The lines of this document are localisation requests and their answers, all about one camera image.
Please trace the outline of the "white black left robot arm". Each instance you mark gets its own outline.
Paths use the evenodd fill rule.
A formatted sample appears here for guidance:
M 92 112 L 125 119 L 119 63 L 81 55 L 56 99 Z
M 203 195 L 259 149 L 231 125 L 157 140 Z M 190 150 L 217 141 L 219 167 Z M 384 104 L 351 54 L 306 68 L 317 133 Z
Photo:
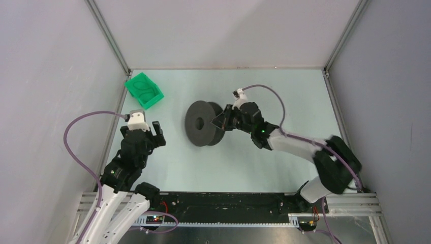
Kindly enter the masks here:
M 160 189 L 147 182 L 133 190 L 149 155 L 166 145 L 158 121 L 128 122 L 120 129 L 123 139 L 120 149 L 106 165 L 100 178 L 94 203 L 71 243 L 118 243 L 132 223 L 145 211 L 156 211 L 161 205 Z

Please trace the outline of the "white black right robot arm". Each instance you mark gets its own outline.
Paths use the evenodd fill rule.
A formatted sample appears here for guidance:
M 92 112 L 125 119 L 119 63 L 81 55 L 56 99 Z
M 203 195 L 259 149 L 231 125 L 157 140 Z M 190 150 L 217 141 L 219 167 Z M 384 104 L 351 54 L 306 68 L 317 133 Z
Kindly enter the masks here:
M 295 194 L 295 204 L 301 212 L 311 211 L 316 201 L 329 194 L 342 194 L 352 181 L 359 182 L 362 164 L 339 136 L 317 140 L 288 134 L 265 121 L 254 102 L 239 108 L 228 104 L 211 122 L 223 131 L 237 129 L 248 133 L 259 149 L 282 151 L 313 163 L 318 175 Z

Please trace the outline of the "dark grey cable spool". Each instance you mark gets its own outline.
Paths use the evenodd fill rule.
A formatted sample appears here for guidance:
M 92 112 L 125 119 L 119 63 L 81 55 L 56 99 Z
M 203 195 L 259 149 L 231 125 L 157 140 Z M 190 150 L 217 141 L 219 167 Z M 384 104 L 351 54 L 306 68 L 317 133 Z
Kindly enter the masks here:
M 184 127 L 189 141 L 197 147 L 214 146 L 221 142 L 225 132 L 214 126 L 211 120 L 222 113 L 215 102 L 195 101 L 187 110 Z

